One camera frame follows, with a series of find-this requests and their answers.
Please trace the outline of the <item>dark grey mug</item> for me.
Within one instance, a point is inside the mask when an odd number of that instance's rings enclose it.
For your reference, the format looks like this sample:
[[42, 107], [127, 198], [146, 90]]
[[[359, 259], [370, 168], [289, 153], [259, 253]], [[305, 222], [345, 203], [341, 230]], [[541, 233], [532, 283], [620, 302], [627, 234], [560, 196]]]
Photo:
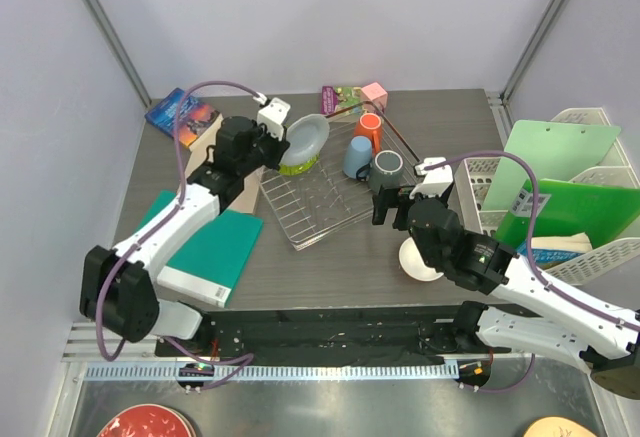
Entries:
[[371, 162], [368, 186], [374, 194], [378, 194], [382, 187], [399, 187], [403, 172], [401, 155], [393, 150], [381, 150]]

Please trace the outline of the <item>orange white bowl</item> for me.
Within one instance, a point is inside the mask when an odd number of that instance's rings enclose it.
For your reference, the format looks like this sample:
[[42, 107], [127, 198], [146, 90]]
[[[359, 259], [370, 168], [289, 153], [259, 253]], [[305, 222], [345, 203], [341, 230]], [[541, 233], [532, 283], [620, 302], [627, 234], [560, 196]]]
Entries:
[[400, 246], [398, 257], [402, 270], [414, 280], [432, 282], [443, 276], [442, 272], [437, 272], [424, 263], [411, 237], [408, 237]]

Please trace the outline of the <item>lime green plate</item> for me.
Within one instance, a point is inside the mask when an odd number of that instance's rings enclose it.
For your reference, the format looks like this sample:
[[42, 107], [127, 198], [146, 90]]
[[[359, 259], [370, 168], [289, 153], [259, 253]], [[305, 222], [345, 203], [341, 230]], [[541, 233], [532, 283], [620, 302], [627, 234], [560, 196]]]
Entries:
[[319, 154], [302, 157], [284, 156], [280, 162], [278, 172], [284, 176], [295, 176], [309, 171], [317, 162]]

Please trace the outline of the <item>light blue scalloped plate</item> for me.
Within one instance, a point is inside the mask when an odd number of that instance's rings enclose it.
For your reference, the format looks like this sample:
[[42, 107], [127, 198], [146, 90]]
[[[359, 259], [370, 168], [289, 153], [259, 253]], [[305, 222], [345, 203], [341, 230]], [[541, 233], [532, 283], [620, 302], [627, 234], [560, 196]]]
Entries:
[[310, 114], [301, 117], [287, 130], [289, 148], [282, 157], [281, 164], [287, 167], [306, 164], [316, 157], [330, 133], [330, 125], [322, 114]]

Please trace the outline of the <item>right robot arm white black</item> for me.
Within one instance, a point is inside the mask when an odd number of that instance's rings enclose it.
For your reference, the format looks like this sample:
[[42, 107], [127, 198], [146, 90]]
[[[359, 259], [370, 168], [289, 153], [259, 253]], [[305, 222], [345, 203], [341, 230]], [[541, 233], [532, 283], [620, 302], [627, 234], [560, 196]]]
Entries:
[[620, 397], [639, 397], [639, 314], [591, 296], [530, 263], [494, 238], [469, 231], [447, 198], [414, 197], [412, 187], [383, 188], [373, 198], [375, 225], [396, 209], [393, 226], [409, 234], [418, 261], [468, 291], [534, 312], [511, 315], [464, 302], [451, 337], [457, 348], [522, 349], [564, 362]]

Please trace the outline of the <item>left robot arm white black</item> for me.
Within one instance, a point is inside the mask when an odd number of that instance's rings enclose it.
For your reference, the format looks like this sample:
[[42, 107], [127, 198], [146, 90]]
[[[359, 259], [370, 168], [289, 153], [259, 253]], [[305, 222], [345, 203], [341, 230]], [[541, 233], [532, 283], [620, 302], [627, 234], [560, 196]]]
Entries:
[[202, 227], [214, 221], [261, 167], [278, 169], [290, 144], [287, 128], [267, 118], [226, 118], [204, 161], [182, 183], [178, 195], [134, 235], [111, 249], [95, 246], [86, 255], [80, 313], [96, 329], [108, 329], [136, 343], [149, 335], [178, 338], [190, 355], [205, 354], [213, 332], [197, 309], [158, 298], [157, 278], [172, 256]]

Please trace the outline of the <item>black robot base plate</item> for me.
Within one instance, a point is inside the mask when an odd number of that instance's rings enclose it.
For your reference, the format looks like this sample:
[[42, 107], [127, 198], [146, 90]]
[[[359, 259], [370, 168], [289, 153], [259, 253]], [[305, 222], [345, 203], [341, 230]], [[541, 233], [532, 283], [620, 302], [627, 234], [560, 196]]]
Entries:
[[199, 357], [254, 355], [257, 366], [436, 364], [489, 348], [454, 326], [459, 306], [211, 311], [181, 345]]

